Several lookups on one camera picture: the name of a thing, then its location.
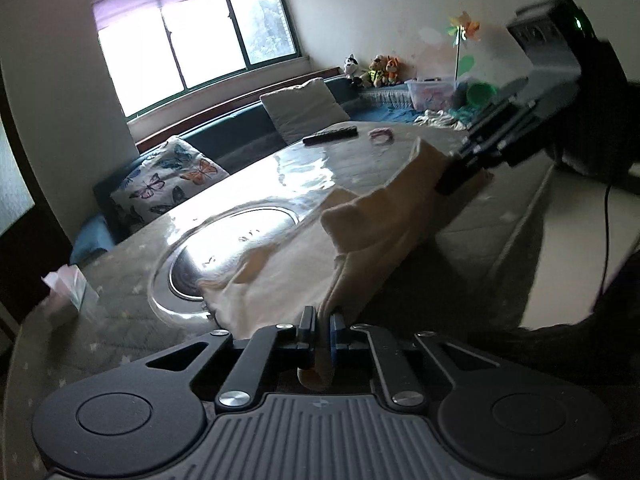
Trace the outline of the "black remote control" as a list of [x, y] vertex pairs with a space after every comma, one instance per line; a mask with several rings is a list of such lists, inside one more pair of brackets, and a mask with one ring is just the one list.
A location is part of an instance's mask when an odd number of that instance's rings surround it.
[[352, 139], [358, 136], [358, 129], [355, 126], [341, 127], [331, 130], [324, 130], [310, 136], [304, 136], [302, 142], [305, 146], [325, 144], [344, 139]]

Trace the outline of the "round induction cooktop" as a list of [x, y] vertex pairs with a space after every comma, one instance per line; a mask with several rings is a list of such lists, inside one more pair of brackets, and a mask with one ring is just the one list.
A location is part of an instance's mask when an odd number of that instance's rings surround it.
[[198, 282], [222, 278], [243, 252], [292, 229], [299, 220], [297, 211], [278, 203], [245, 205], [206, 220], [160, 257], [148, 286], [150, 307], [168, 324], [210, 322], [213, 315]]

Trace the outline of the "cream knit sweater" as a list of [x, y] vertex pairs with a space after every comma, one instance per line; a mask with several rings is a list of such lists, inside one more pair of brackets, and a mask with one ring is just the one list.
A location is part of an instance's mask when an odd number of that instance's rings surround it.
[[334, 188], [290, 232], [247, 249], [220, 278], [198, 281], [207, 307], [238, 339], [268, 325], [295, 323], [305, 307], [314, 307], [320, 344], [298, 379], [310, 390], [326, 390], [333, 379], [331, 314], [354, 322], [413, 248], [448, 226], [492, 179], [482, 170], [440, 195], [436, 184], [451, 164], [419, 139], [386, 185], [364, 195]]

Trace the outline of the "orange plush toy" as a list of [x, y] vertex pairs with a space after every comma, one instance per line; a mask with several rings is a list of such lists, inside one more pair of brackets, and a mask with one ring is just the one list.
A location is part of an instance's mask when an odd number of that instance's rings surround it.
[[399, 78], [400, 61], [396, 56], [390, 56], [385, 66], [385, 84], [386, 86], [396, 86], [400, 83]]

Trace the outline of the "yellow green plush toy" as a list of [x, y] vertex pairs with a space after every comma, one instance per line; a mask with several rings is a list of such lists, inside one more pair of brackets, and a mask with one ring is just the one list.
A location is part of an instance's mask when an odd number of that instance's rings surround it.
[[368, 74], [371, 86], [381, 88], [387, 84], [386, 65], [388, 57], [386, 55], [377, 55], [369, 65]]

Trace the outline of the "butterfly print pillow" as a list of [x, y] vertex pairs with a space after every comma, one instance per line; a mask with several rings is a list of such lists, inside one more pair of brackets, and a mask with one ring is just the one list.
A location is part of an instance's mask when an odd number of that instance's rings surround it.
[[122, 179], [110, 199], [117, 218], [133, 233], [228, 177], [194, 146], [171, 136]]

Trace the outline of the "colourful paper pinwheel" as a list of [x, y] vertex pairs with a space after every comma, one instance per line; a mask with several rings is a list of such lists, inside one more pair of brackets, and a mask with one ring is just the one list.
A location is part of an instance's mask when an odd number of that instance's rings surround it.
[[469, 40], [476, 40], [480, 31], [480, 22], [471, 18], [471, 15], [463, 11], [458, 16], [449, 19], [447, 34], [452, 38], [452, 45], [456, 49], [456, 64], [454, 64], [454, 80], [458, 80], [462, 74], [462, 46]]

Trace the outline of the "clear plastic storage box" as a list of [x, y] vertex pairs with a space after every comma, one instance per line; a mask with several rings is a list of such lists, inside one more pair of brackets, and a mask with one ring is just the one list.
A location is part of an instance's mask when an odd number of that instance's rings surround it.
[[457, 81], [451, 77], [410, 79], [406, 85], [412, 106], [417, 112], [449, 110], [457, 90]]

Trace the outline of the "black white plush toy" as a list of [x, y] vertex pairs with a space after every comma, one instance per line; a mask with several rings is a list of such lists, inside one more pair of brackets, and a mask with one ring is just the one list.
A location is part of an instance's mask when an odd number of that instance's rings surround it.
[[360, 74], [362, 73], [362, 70], [360, 68], [358, 61], [355, 58], [355, 55], [350, 54], [346, 58], [343, 66], [343, 73], [345, 77], [348, 78], [349, 80], [360, 78]]

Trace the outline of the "green plastic bowl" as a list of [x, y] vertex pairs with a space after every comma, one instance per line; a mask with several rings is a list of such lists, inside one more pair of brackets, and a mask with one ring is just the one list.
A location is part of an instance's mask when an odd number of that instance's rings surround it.
[[488, 82], [469, 82], [465, 92], [466, 104], [480, 110], [494, 98], [497, 92], [498, 89], [493, 84], [488, 84]]

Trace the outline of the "tissue box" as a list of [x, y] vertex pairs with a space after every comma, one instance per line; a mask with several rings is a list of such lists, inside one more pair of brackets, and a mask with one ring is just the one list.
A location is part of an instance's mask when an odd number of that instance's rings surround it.
[[99, 300], [99, 294], [76, 264], [61, 266], [42, 281], [49, 289], [42, 307], [43, 317], [52, 328], [72, 322]]

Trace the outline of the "green frame window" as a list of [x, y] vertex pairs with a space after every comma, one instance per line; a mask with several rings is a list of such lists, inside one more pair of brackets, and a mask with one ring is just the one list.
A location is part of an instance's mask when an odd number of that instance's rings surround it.
[[300, 55], [283, 0], [92, 0], [92, 12], [128, 119]]

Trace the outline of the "grey square pillow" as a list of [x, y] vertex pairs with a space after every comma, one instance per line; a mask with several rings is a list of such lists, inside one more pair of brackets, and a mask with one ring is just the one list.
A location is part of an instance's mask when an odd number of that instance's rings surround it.
[[348, 114], [321, 78], [263, 94], [259, 99], [286, 144], [349, 121]]

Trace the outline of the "dark teal sofa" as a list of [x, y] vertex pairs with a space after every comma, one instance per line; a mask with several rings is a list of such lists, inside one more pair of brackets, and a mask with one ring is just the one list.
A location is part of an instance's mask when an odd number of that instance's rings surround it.
[[[357, 91], [344, 76], [326, 80], [335, 101], [356, 122], [414, 122], [419, 113], [413, 108], [408, 87], [398, 84], [382, 89]], [[183, 133], [183, 140], [234, 174], [285, 147], [261, 102], [247, 104]], [[130, 235], [131, 214], [119, 217], [111, 192], [149, 158], [151, 148], [132, 162], [117, 169], [93, 187], [100, 212], [88, 218], [73, 244], [70, 262], [84, 266]]]

